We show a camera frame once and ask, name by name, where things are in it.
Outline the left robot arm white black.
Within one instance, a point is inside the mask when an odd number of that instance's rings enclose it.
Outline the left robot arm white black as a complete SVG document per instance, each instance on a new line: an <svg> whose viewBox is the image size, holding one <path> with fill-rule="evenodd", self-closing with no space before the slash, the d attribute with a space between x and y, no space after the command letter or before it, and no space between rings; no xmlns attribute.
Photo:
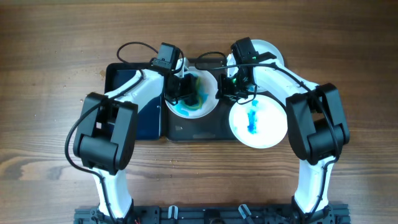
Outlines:
<svg viewBox="0 0 398 224"><path fill-rule="evenodd" d="M105 94L90 93L81 115L65 141L69 152L81 159L80 171L92 174L99 205L75 210L74 223L157 222L158 207L136 208L127 187L126 171L136 140L139 112L154 100L162 100L167 90L194 93L198 79L191 73L151 68L147 63L112 63L106 69Z"/></svg>

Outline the green yellow sponge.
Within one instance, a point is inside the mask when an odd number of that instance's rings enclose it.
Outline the green yellow sponge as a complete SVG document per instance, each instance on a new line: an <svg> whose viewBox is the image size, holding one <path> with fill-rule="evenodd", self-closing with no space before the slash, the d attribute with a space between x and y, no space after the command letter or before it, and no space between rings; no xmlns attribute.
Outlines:
<svg viewBox="0 0 398 224"><path fill-rule="evenodd" d="M184 107L188 110L199 110L208 98L205 86L200 77L189 73L182 79L181 95Z"/></svg>

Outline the white plate blue stain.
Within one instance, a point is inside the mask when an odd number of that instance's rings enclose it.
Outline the white plate blue stain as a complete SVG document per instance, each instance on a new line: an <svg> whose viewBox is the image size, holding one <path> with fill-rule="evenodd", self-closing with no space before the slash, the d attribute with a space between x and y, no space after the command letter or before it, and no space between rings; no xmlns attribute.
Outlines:
<svg viewBox="0 0 398 224"><path fill-rule="evenodd" d="M166 102L167 107L181 118L197 119L209 114L218 104L215 95L218 90L216 78L208 71L197 70L195 67L188 67L185 74L191 73L198 78L198 103L188 106L184 102L178 101L174 106Z"/></svg>
<svg viewBox="0 0 398 224"><path fill-rule="evenodd" d="M229 112L229 126L236 139L256 149L270 148L287 134L287 115L283 107L264 95L249 96L235 103Z"/></svg>

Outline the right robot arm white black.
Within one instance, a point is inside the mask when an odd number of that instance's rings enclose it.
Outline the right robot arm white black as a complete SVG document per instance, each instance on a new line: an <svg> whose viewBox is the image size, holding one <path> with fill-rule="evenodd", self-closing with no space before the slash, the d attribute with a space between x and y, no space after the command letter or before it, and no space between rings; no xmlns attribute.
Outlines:
<svg viewBox="0 0 398 224"><path fill-rule="evenodd" d="M277 59L229 62L219 94L234 100L229 128L243 144L270 148L284 137L300 161L289 220L313 223L330 210L333 165L349 142L349 129L336 86L299 77Z"/></svg>

